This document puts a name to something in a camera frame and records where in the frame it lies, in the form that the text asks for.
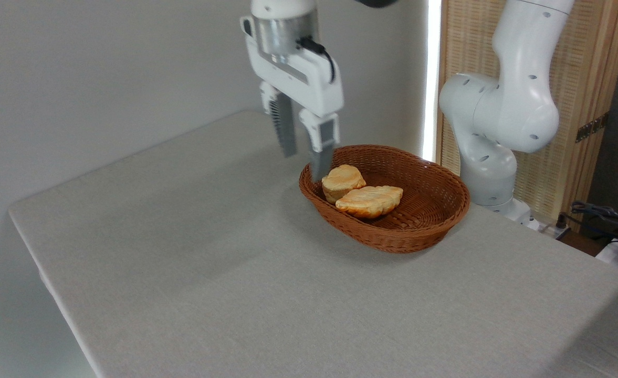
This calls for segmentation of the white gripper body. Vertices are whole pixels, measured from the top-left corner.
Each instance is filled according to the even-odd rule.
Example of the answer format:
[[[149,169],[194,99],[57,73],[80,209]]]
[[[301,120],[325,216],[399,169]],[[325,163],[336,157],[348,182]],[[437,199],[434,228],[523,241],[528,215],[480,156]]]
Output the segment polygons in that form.
[[[318,117],[344,105],[340,69],[318,43],[315,15],[294,19],[240,19],[255,74]]]

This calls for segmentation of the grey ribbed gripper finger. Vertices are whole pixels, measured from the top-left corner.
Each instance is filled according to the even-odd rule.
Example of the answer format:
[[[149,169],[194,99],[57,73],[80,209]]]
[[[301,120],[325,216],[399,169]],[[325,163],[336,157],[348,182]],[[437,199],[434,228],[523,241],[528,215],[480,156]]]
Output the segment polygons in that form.
[[[334,148],[340,143],[339,116],[336,113],[318,117],[307,109],[299,112],[311,143],[311,180],[320,181],[332,166]]]
[[[278,143],[286,158],[297,154],[292,99],[266,81],[260,84],[265,114],[271,117]]]

